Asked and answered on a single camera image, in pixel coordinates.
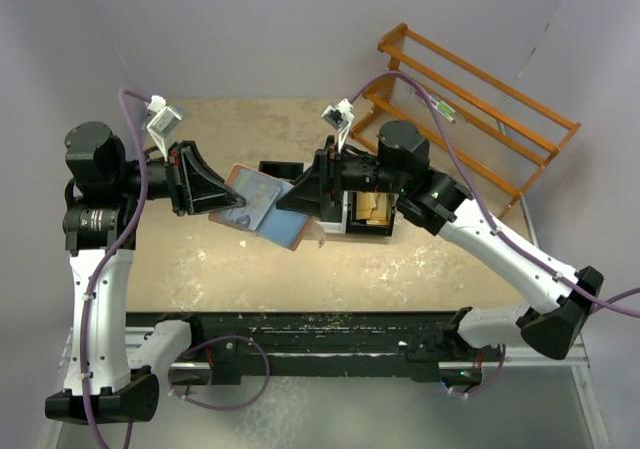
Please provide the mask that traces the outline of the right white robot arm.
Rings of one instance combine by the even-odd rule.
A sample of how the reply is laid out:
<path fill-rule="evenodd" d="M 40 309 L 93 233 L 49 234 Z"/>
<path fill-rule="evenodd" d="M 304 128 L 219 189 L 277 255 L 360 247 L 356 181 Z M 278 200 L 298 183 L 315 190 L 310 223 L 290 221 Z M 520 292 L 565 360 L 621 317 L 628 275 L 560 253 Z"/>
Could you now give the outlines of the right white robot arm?
<path fill-rule="evenodd" d="M 603 275 L 552 258 L 483 213 L 466 186 L 431 168 L 429 149 L 416 126 L 401 120 L 382 125 L 375 155 L 341 155 L 329 138 L 276 206 L 322 218 L 345 191 L 395 195 L 406 221 L 464 249 L 525 299 L 520 305 L 459 310 L 444 338 L 452 358 L 467 360 L 490 345 L 526 344 L 547 358 L 564 359 L 592 311 L 590 299 L 599 294 Z"/>

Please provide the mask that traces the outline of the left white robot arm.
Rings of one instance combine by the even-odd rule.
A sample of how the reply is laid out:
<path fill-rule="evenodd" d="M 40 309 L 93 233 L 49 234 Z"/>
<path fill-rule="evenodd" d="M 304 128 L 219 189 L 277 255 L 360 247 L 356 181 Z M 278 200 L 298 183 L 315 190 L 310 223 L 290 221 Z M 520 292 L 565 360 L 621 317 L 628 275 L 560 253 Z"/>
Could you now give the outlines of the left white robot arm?
<path fill-rule="evenodd" d="M 170 144 L 166 158 L 129 160 L 106 124 L 87 122 L 67 134 L 65 147 L 72 174 L 63 219 L 74 282 L 71 357 L 45 415 L 79 425 L 148 422 L 172 362 L 201 357 L 206 338 L 199 316 L 165 314 L 137 349 L 126 349 L 128 280 L 144 204 L 168 199 L 184 216 L 245 200 L 191 140 Z"/>

